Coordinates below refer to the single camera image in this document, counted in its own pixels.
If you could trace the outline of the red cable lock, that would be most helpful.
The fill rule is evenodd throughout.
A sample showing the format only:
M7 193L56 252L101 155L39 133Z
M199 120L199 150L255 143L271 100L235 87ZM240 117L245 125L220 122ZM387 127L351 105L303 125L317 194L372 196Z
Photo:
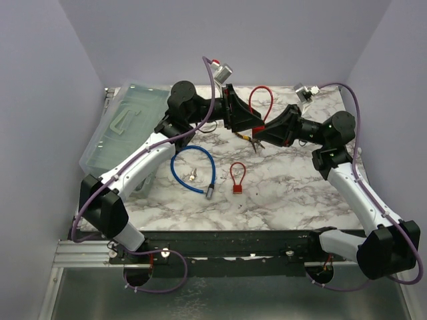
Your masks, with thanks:
M254 98L255 98L256 94L260 91L265 91L269 95L270 102L269 102L268 107L266 107L266 105L267 105L266 101L262 101L262 100L259 100L258 104L254 105ZM274 105L274 94L273 94L273 91L268 86L258 85L252 89L252 91L249 95L249 98L248 98L248 106L250 108L250 112L254 114L255 108L261 107L262 109L260 111L260 114L261 114L260 118L263 120L263 123L264 123L263 125L259 125L256 128L252 129L252 135L254 135L257 132L260 132L262 129L265 128L265 123L266 123L266 121L267 121L267 119L268 119L268 117L272 111L273 105Z
M241 167L242 168L242 174L237 177L234 174L234 169L236 167ZM243 193L243 187L242 187L242 182L246 176L247 173L247 169L246 166L242 163L242 162L234 162L230 165L230 177L232 178L232 182L233 182L233 186L232 186L232 193L234 195L238 195L238 194L242 194Z

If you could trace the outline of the small silver key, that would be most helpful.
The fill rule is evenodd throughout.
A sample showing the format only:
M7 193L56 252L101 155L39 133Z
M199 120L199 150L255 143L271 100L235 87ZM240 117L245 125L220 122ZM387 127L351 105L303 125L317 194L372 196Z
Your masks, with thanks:
M190 181L194 181L197 177L197 169L194 168L191 170L190 176L189 176L189 180Z

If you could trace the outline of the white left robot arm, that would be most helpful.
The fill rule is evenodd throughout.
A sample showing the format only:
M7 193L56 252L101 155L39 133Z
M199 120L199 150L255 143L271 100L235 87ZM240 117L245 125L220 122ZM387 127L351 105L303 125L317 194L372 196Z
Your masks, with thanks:
M217 120L234 133L264 124L261 114L240 99L230 84L222 86L220 96L211 99L199 96L189 81L174 84L165 115L147 141L102 176L87 175L81 182L72 240L79 241L77 226L85 219L107 239L125 247L125 256L131 262L143 262L148 254L145 237L130 222L125 201L160 164L188 145L200 125Z

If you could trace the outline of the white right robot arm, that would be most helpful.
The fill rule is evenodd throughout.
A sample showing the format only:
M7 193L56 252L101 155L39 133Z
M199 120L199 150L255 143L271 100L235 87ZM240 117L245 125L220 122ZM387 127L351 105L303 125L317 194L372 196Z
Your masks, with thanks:
M347 143L355 136L356 121L346 111L333 114L323 123L302 117L297 105L288 105L274 120L255 131L255 138L278 147L290 147L295 140L319 145L312 152L316 171L333 186L356 214L364 237L334 227L311 232L308 256L322 261L330 254L358 264L371 279L419 267L420 228L403 221L369 186L348 153Z

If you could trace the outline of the clear plastic storage box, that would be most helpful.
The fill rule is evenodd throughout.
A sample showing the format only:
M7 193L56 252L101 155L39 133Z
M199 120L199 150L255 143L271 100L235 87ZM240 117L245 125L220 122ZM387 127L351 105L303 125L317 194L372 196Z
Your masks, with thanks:
M79 165L86 175L96 178L108 171L119 171L135 155L167 137L154 132L167 111L168 86L145 86L139 83L122 85L107 92L104 112ZM119 195L146 198L151 191L158 167L172 158L175 145L164 143L134 161L119 181Z

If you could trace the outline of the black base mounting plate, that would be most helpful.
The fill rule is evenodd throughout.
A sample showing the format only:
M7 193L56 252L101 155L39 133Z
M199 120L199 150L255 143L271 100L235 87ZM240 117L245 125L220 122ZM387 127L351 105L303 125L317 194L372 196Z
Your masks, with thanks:
M107 266L138 277L261 277L311 275L329 282L341 257L311 253L309 231L146 231L136 254L107 244Z

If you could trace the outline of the yellow handled pliers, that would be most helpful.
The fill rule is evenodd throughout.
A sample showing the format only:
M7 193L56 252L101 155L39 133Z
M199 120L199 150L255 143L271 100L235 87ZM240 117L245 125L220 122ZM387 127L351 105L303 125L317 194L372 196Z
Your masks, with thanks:
M241 133L234 133L234 135L236 137L238 137L239 139L242 139L244 141L249 142L255 153L258 152L259 148L265 149L265 147L262 145L261 141L258 139L250 137L249 135L242 135Z

